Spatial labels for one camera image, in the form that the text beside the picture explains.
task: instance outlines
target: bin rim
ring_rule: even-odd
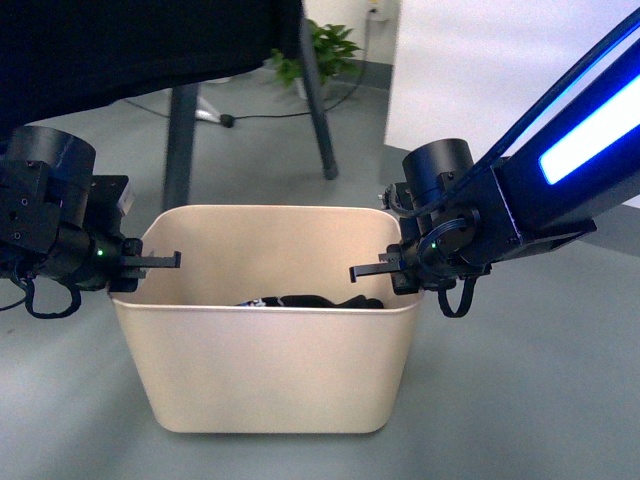
[[[417,308],[423,299],[424,292],[420,291],[415,294],[418,299],[409,305],[400,308],[312,308],[312,307],[241,307],[237,305],[163,305],[159,303],[130,303],[114,298],[112,294],[109,294],[111,301],[122,307],[131,310],[146,310],[146,311],[189,311],[189,312],[242,312],[253,314],[271,314],[281,313],[286,315],[293,314],[327,314],[327,313],[339,313],[340,315],[361,315],[366,313],[367,315],[374,316],[389,316],[391,314],[398,314],[409,311],[413,308]]]
[[[236,205],[236,204],[195,204],[195,205],[184,205],[181,207],[175,207],[175,208],[171,208],[169,210],[166,210],[164,212],[162,212],[160,215],[158,215],[156,217],[156,219],[153,221],[153,223],[151,223],[151,225],[149,226],[149,228],[147,228],[147,231],[145,232],[144,235],[146,235],[147,233],[149,233],[151,231],[151,229],[153,227],[155,227],[155,225],[157,223],[159,223],[161,221],[161,219],[163,219],[164,217],[168,217],[168,216],[172,216],[177,214],[178,212],[182,212],[184,210],[204,210],[204,209],[264,209],[264,210],[268,210],[268,209],[291,209],[291,210],[349,210],[349,211],[361,211],[361,212],[367,212],[370,213],[371,215],[378,215],[381,218],[385,217],[385,218],[389,218],[391,220],[397,221],[396,217],[394,215],[392,215],[390,213],[390,211],[386,211],[386,210],[379,210],[376,208],[371,208],[371,207],[342,207],[339,205],[271,205],[271,204],[267,204],[267,205],[253,205],[253,204],[240,204],[240,205]]]
[[[145,234],[142,236],[142,240],[144,241],[145,237],[147,236],[147,234],[149,234],[149,232],[151,232],[152,229],[154,229],[156,227],[156,225],[158,223],[160,223],[162,221],[163,218],[165,217],[170,217],[172,215],[176,215],[180,212],[186,211],[186,210],[206,210],[206,209],[263,209],[263,210],[268,210],[268,209],[291,209],[291,210],[316,210],[316,211],[328,211],[328,210],[332,210],[332,211],[337,211],[337,210],[344,210],[344,211],[359,211],[359,212],[366,212],[367,214],[371,214],[374,216],[380,216],[381,218],[385,218],[389,219],[393,222],[396,223],[397,225],[397,220],[396,218],[383,210],[378,210],[375,208],[371,208],[371,207],[344,207],[344,206],[339,206],[339,205],[331,205],[331,206],[325,206],[325,205],[271,205],[271,204],[267,204],[267,205],[252,205],[252,204],[242,204],[242,205],[237,205],[237,204],[194,204],[194,205],[184,205],[181,207],[175,207],[172,209],[169,209],[165,212],[162,212],[158,217],[156,217],[156,219],[153,221],[153,223],[149,226],[149,228],[147,228],[147,231],[145,232]],[[120,292],[114,292],[114,294],[116,295],[121,295]],[[147,311],[155,311],[155,312],[160,312],[160,311],[192,311],[192,312],[207,312],[207,311],[225,311],[225,312],[255,312],[255,313],[285,313],[285,314],[316,314],[316,313],[339,313],[341,315],[358,315],[361,313],[367,313],[370,315],[382,315],[382,316],[386,316],[386,315],[390,315],[390,314],[396,314],[396,313],[402,313],[405,311],[408,311],[412,308],[416,308],[420,302],[422,301],[423,297],[424,297],[424,291],[420,291],[417,294],[417,299],[410,303],[409,305],[406,305],[404,307],[400,307],[400,308],[383,308],[383,309],[369,309],[369,308],[311,308],[311,307],[242,307],[242,306],[237,306],[237,305],[194,305],[194,304],[179,304],[179,305],[174,305],[174,304],[162,304],[162,303],[134,303],[134,302],[127,302],[123,299],[120,298],[116,298],[114,297],[114,294],[109,293],[109,297],[111,299],[111,301],[117,305],[120,305],[124,308],[127,309],[132,309],[132,310],[147,310]]]

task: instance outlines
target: white wall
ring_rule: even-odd
[[[399,0],[390,2],[391,19],[386,22],[370,22],[369,55],[370,62],[392,65],[398,31]],[[364,48],[365,0],[304,0],[307,17],[321,25],[332,23],[353,28],[349,37]]]
[[[386,143],[413,150],[459,137],[477,160],[637,7],[638,0],[404,0]]]

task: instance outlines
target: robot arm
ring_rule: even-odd
[[[597,44],[475,165],[465,141],[439,140],[403,161],[406,182],[385,192],[402,240],[381,263],[396,294],[438,292],[443,313],[464,316],[493,263],[555,250],[596,230],[593,218],[640,193],[640,40],[511,157],[511,143],[613,46],[640,10]],[[464,281],[460,307],[447,291]]]
[[[93,175],[95,150],[73,135],[45,127],[15,130],[0,157],[0,278],[24,293],[37,318],[71,315],[81,290],[132,292],[142,268],[176,268],[173,257],[142,257],[142,241],[125,238],[120,220],[131,195],[126,176]],[[60,313],[33,310],[33,279],[64,285],[71,305]]]

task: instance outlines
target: black table leg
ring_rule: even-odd
[[[324,178],[333,180],[338,176],[338,165],[336,164],[336,159],[333,154],[331,134],[329,133],[327,116],[324,111],[324,99],[320,91],[320,75],[318,73],[316,52],[313,49],[311,31],[307,19],[304,16],[302,17],[300,25],[300,54],[303,71],[302,79],[304,81],[304,88],[307,91],[313,126],[316,130],[318,148],[320,149],[320,156],[322,157]]]
[[[199,84],[182,85],[171,91],[171,113],[167,135],[163,210],[189,203],[191,157],[196,123]]]

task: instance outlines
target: black glove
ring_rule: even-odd
[[[239,307],[302,307],[302,308],[374,308],[381,309],[384,305],[377,298],[367,298],[358,295],[344,303],[333,303],[319,295],[287,295],[284,297],[264,297],[243,302]]]

